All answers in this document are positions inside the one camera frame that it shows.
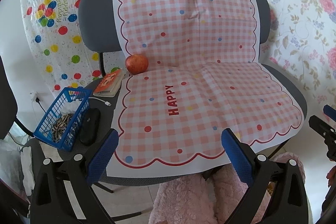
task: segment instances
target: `red dot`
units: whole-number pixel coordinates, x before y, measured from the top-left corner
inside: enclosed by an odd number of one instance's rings
[[[101,74],[100,70],[95,70],[93,73],[92,73],[92,76],[93,77],[99,77]]]
[[[82,75],[80,73],[75,73],[73,77],[78,80],[82,77]]]
[[[79,8],[79,3],[81,2],[81,0],[77,0],[76,3],[75,3],[75,7],[76,8]]]
[[[144,128],[144,130],[145,130],[145,132],[150,132],[150,131],[152,130],[152,128],[151,128],[150,126],[146,126],[146,127]]]
[[[29,8],[27,9],[27,15],[28,15],[28,16],[32,13],[32,10],[33,10],[32,7],[29,7]]]
[[[58,29],[58,33],[61,34],[61,35],[64,35],[68,32],[68,28],[65,27],[65,26],[62,26]]]

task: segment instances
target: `blue dot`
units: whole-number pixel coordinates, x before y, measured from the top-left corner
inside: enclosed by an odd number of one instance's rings
[[[127,156],[127,157],[125,158],[125,162],[127,162],[128,164],[130,164],[132,161],[133,161],[132,156]]]
[[[52,27],[52,26],[54,25],[54,23],[55,23],[55,21],[54,21],[52,18],[50,18],[50,19],[48,20],[47,26],[48,26],[48,27]]]
[[[48,4],[48,8],[52,8],[52,9],[55,9],[55,7],[56,7],[56,1],[54,0],[54,1],[52,1],[52,2],[50,2],[49,4]]]
[[[70,22],[74,22],[74,21],[76,21],[76,19],[77,19],[77,15],[75,15],[75,14],[69,15],[69,17],[68,17],[68,20]]]
[[[35,36],[35,41],[36,41],[36,43],[40,43],[41,42],[41,36],[40,35],[37,35],[37,36]]]

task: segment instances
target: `blue gripper pad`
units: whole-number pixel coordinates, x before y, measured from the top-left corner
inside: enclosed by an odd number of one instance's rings
[[[241,182],[249,187],[253,184],[253,167],[240,147],[240,141],[229,128],[224,129],[221,135],[222,146],[225,149]]]
[[[87,166],[86,182],[92,185],[98,182],[107,164],[119,143],[118,132],[114,129],[111,131],[105,142],[101,145],[97,153]]]

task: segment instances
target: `white cable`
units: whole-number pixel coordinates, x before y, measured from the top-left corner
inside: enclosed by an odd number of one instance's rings
[[[98,101],[101,101],[101,102],[105,103],[105,105],[107,105],[107,106],[111,106],[112,105],[110,102],[104,101],[104,100],[96,98],[96,97],[89,97],[89,99],[96,99]]]

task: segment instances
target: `wall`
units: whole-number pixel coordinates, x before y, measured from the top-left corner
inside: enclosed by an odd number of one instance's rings
[[[0,34],[0,56],[17,101],[17,117],[29,130],[34,131],[37,125],[29,92],[35,90],[40,94],[45,109],[54,98],[44,84],[30,52],[22,23],[20,0],[0,1]],[[36,102],[33,106],[39,122],[44,112]]]

